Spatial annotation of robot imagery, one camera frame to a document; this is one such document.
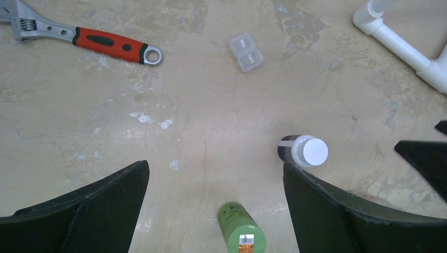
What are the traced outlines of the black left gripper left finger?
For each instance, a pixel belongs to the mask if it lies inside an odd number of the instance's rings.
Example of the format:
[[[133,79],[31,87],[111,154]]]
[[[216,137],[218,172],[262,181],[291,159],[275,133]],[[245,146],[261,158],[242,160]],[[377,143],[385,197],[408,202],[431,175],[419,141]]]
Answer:
[[[1,217],[1,252],[128,252],[149,177],[148,162],[137,161]]]

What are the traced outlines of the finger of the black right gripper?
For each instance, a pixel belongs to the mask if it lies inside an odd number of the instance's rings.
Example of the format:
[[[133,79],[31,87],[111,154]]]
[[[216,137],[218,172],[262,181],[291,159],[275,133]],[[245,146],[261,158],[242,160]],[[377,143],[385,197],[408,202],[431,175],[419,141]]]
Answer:
[[[394,150],[446,200],[446,143],[401,140]]]
[[[444,135],[447,135],[447,121],[440,121],[434,128]]]

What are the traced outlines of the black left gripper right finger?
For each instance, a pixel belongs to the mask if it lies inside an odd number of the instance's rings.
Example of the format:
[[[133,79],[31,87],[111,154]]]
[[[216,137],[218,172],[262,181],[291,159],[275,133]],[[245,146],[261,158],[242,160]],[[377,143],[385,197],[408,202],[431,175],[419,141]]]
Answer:
[[[382,206],[290,163],[285,196],[300,252],[446,252],[446,220]]]

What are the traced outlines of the white capped dark pill bottle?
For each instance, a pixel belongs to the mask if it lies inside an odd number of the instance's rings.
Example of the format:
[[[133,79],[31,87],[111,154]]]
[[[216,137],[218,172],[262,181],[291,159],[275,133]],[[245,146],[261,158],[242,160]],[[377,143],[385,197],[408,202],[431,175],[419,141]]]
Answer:
[[[327,160],[328,146],[312,135],[288,135],[278,143],[277,153],[284,162],[311,168],[322,165]]]

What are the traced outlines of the clear plastic pill organizer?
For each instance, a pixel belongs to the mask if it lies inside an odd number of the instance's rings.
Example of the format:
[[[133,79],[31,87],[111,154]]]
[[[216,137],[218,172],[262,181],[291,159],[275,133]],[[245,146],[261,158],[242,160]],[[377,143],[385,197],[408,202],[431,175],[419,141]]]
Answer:
[[[243,73],[261,66],[264,58],[250,33],[244,33],[229,41],[229,47]]]

